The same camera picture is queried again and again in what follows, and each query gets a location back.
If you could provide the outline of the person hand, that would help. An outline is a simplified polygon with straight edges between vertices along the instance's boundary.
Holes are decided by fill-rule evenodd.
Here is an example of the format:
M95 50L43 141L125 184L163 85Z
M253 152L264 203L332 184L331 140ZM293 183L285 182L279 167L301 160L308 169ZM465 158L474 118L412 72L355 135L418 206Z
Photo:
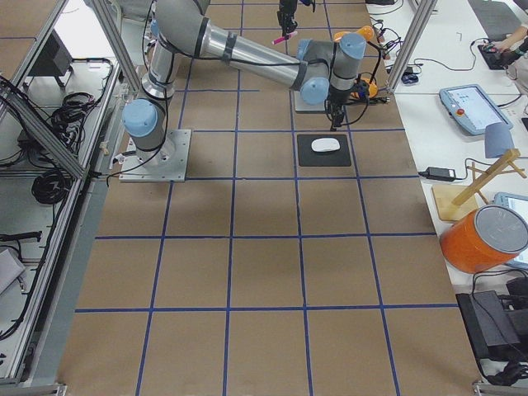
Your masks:
M511 34L505 40L495 44L498 53L498 61L501 65L506 66L512 64L521 57L521 54L518 54L512 46L521 42L525 37L525 33L522 33L519 36Z

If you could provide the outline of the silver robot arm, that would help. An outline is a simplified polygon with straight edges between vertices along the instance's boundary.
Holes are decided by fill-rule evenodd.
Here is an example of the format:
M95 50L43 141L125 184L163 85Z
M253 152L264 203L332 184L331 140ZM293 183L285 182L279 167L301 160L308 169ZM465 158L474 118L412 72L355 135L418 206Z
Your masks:
M189 130L168 128L168 105L181 57L218 60L287 86L310 106L323 105L333 128L341 126L367 38L348 32L336 41L300 40L296 57L282 54L215 26L206 16L207 1L158 1L154 12L158 40L140 96L125 105L122 122L135 156L122 167L133 182L181 182L190 146Z

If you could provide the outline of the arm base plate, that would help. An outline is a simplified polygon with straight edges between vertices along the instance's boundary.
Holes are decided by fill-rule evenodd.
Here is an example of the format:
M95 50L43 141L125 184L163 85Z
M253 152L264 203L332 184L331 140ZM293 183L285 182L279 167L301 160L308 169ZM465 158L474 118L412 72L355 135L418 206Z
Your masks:
M138 156L135 143L129 138L127 149L134 153L121 161L119 179L123 182L184 182L190 145L191 130L169 130L161 151L144 164L149 156L142 151Z

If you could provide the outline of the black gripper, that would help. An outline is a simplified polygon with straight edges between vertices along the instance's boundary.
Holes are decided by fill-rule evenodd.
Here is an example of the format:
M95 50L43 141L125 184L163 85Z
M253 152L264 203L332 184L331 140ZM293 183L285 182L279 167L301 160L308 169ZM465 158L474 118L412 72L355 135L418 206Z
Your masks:
M281 36L286 37L288 33L292 33L297 29L298 23L295 20L295 12L297 10L296 0L280 0L277 11L277 18L281 28Z
M342 125L345 117L345 109L343 106L349 100L349 90L341 90L335 87L330 87L328 90L328 104L330 105L329 116L331 120L331 128L336 129Z

